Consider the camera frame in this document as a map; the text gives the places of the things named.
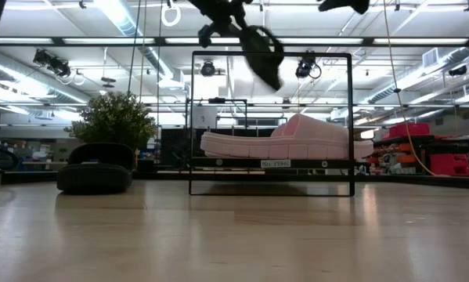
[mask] black robotic arm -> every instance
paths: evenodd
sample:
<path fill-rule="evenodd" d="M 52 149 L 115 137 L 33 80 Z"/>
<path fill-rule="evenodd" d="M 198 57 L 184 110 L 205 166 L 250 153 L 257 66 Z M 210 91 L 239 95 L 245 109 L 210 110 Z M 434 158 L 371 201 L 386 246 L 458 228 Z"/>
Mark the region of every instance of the black robotic arm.
<path fill-rule="evenodd" d="M 198 38 L 203 48 L 207 48 L 211 44 L 211 36 L 214 33 L 221 37 L 239 38 L 243 51 L 248 52 L 245 57 L 253 72 L 274 91 L 281 88 L 278 70 L 283 61 L 283 45 L 269 29 L 247 25 L 244 19 L 246 13 L 243 4 L 251 4 L 253 0 L 232 0 L 231 2 L 227 0 L 189 0 L 189 2 L 212 21 L 212 24 L 205 25 L 198 32 Z M 368 10 L 369 4 L 370 0 L 325 0 L 319 6 L 319 10 L 324 12 L 350 6 L 357 13 L 363 14 Z M 237 26 L 233 24 L 231 16 L 234 17 Z M 270 49 L 266 38 L 272 41 L 274 51 Z M 267 55 L 250 54 L 249 52 L 266 52 Z"/>

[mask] potted plant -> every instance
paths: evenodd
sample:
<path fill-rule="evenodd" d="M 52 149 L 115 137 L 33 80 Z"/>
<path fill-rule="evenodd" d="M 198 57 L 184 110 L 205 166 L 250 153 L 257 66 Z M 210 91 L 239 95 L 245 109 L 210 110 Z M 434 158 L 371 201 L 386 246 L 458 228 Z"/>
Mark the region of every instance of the potted plant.
<path fill-rule="evenodd" d="M 67 148 L 60 148 L 59 149 L 59 153 L 60 153 L 60 159 L 59 161 L 65 161 L 65 153 L 67 153 Z"/>
<path fill-rule="evenodd" d="M 157 133 L 149 113 L 136 95 L 109 92 L 91 99 L 88 109 L 81 112 L 82 120 L 73 121 L 64 131 L 85 143 L 121 143 L 135 151 Z"/>

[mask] pink slide sandal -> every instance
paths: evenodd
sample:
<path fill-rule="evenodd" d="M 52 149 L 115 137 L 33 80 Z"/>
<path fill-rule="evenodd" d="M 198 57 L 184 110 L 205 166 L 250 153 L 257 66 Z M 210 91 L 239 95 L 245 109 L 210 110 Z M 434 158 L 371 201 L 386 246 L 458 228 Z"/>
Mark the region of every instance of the pink slide sandal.
<path fill-rule="evenodd" d="M 201 149 L 208 157 L 260 159 L 347 159 L 348 130 L 338 125 L 295 114 L 271 137 L 239 137 L 205 132 Z M 356 159 L 373 153 L 371 141 L 354 142 Z"/>

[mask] ceiling duct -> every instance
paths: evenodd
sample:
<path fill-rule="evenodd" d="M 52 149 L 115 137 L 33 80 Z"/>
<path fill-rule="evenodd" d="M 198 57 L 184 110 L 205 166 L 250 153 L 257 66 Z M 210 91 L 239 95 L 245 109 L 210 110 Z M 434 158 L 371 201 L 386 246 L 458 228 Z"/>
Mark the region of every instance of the ceiling duct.
<path fill-rule="evenodd" d="M 109 20 L 124 36 L 134 37 L 135 34 L 143 36 L 140 28 L 137 28 L 135 24 L 135 19 L 129 12 L 128 3 L 125 0 L 94 0 L 94 3 L 106 14 Z M 137 49 L 146 57 L 147 61 L 154 69 L 159 71 L 161 78 L 173 79 L 177 76 L 171 71 L 170 67 L 159 58 L 153 48 L 143 48 L 139 46 Z"/>
<path fill-rule="evenodd" d="M 462 47 L 459 49 L 438 49 L 437 63 L 431 64 L 430 67 L 424 67 L 423 63 L 419 63 L 408 70 L 403 71 L 401 74 L 396 75 L 398 87 L 403 90 L 414 86 L 430 77 L 434 72 L 444 72 L 457 67 L 465 60 L 469 60 L 469 48 Z M 391 80 L 389 83 L 381 85 L 372 90 L 366 98 L 361 99 L 358 103 L 376 103 L 379 100 L 394 94 L 395 83 Z M 347 110 L 340 109 L 334 110 L 331 114 L 332 119 L 347 117 Z"/>
<path fill-rule="evenodd" d="M 47 99 L 50 103 L 87 103 L 90 97 L 58 82 L 56 79 L 27 67 L 0 53 L 0 81 L 20 88 L 24 98 Z"/>
<path fill-rule="evenodd" d="M 461 87 L 466 87 L 466 89 L 469 91 L 469 78 L 466 79 L 466 80 L 463 80 L 463 81 L 456 82 L 455 84 L 447 86 L 443 89 L 439 89 L 438 91 L 431 92 L 431 93 L 428 93 L 426 95 L 422 95 L 421 97 L 430 96 L 431 99 L 434 99 L 437 96 L 449 94 L 452 91 L 454 91 L 455 89 L 459 89 Z M 442 101 L 442 100 L 437 100 L 437 101 L 435 101 L 435 103 L 447 104 L 446 101 Z M 406 115 L 407 116 L 420 116 L 421 114 L 427 113 L 428 111 L 433 111 L 433 110 L 432 109 L 410 110 L 410 111 L 406 112 Z M 399 112 L 399 109 L 394 109 L 394 110 L 388 110 L 388 111 L 385 111 L 385 112 L 375 114 L 374 116 L 369 117 L 367 122 L 361 123 L 361 125 L 364 125 L 364 124 L 370 123 L 370 122 L 380 121 L 380 120 L 383 120 L 385 118 L 389 118 L 389 117 L 391 117 L 392 115 L 394 115 L 398 112 Z"/>

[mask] ceiling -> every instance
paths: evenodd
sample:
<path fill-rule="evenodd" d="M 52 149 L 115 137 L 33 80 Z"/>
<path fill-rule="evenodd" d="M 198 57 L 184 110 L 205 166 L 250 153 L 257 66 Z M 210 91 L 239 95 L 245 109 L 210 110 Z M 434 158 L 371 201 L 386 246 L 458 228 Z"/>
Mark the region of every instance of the ceiling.
<path fill-rule="evenodd" d="M 118 0 L 108 0 L 107 5 Z M 134 19 L 139 14 L 139 26 L 146 37 L 195 37 L 197 32 L 211 21 L 202 16 L 187 1 L 179 0 L 176 6 L 180 9 L 179 22 L 167 27 L 161 22 L 162 1 L 148 0 L 148 7 L 139 8 L 139 1 L 121 0 L 126 2 L 128 10 Z M 264 9 L 260 11 L 260 2 L 255 0 L 246 6 L 246 19 L 249 24 L 264 25 L 278 37 L 385 37 L 386 26 L 384 22 L 382 1 L 372 1 L 370 11 L 361 16 L 349 8 L 336 9 L 327 13 L 319 13 L 318 5 L 314 0 L 265 0 Z M 5 12 L 0 23 L 0 37 L 120 37 L 118 28 L 95 2 L 85 1 L 87 9 L 81 9 L 76 1 L 60 0 L 8 0 Z M 395 11 L 395 2 L 388 5 L 387 17 L 392 37 L 465 37 L 469 38 L 469 12 L 464 12 L 467 1 L 434 0 L 434 1 L 400 1 L 400 10 Z M 173 20 L 173 11 L 166 13 L 168 20 Z M 101 90 L 114 90 L 126 92 L 128 84 L 136 94 L 141 94 L 143 101 L 156 103 L 159 95 L 160 103 L 184 102 L 186 92 L 182 89 L 159 88 L 159 76 L 148 60 L 143 60 L 142 53 L 132 47 L 109 47 L 106 53 L 104 66 L 103 47 L 34 47 L 34 46 L 0 46 L 0 54 L 30 67 L 33 71 L 43 73 L 52 83 L 57 83 L 54 75 L 45 68 L 37 68 L 32 62 L 37 49 L 46 49 L 50 54 L 69 61 L 73 73 L 78 70 L 83 74 L 77 76 L 67 87 L 75 89 L 86 95 L 86 98 L 100 95 Z M 205 60 L 212 60 L 222 75 L 214 76 L 202 81 L 198 71 L 192 72 L 192 53 L 202 50 L 200 46 L 165 46 L 153 47 L 163 62 L 172 69 L 180 70 L 184 74 L 184 82 L 189 84 L 191 74 L 197 80 L 194 88 L 194 97 L 208 98 L 208 88 L 218 89 L 218 95 L 233 99 L 248 99 L 253 103 L 281 103 L 283 98 L 289 98 L 292 103 L 347 103 L 347 75 L 346 61 L 337 59 L 318 59 L 322 69 L 322 76 L 311 79 L 297 79 L 295 69 L 300 58 L 285 58 L 280 66 L 280 78 L 283 87 L 274 92 L 260 81 L 244 61 L 243 57 L 226 56 L 198 56 L 194 64 L 201 66 Z M 388 48 L 376 47 L 286 47 L 286 52 L 348 52 L 353 54 L 353 90 L 355 103 L 365 103 L 375 89 L 392 81 L 391 61 Z M 402 77 L 408 71 L 422 64 L 422 55 L 432 47 L 396 47 L 392 49 L 393 64 L 396 76 Z M 240 51 L 236 46 L 211 46 L 208 51 Z M 226 74 L 229 61 L 229 77 Z M 420 82 L 410 83 L 403 87 L 406 91 L 404 103 L 432 93 L 449 85 L 457 85 L 460 81 L 469 79 L 469 59 L 465 62 L 468 67 L 464 76 L 450 77 L 447 72 L 442 75 L 435 71 Z M 61 81 L 66 84 L 74 75 Z M 102 76 L 114 78 L 113 89 L 102 87 Z M 463 95 L 463 89 L 455 89 L 454 96 Z M 378 103 L 397 103 L 394 96 L 385 98 Z M 448 93 L 443 93 L 425 103 L 445 103 L 449 99 Z M 15 102 L 13 99 L 2 100 Z M 331 113 L 340 107 L 310 107 L 307 114 Z M 181 109 L 160 107 L 160 111 L 179 112 Z M 274 108 L 259 107 L 257 111 L 274 111 Z M 389 119 L 392 110 L 384 108 L 359 109 L 357 119 L 375 117 L 388 113 L 383 117 Z"/>

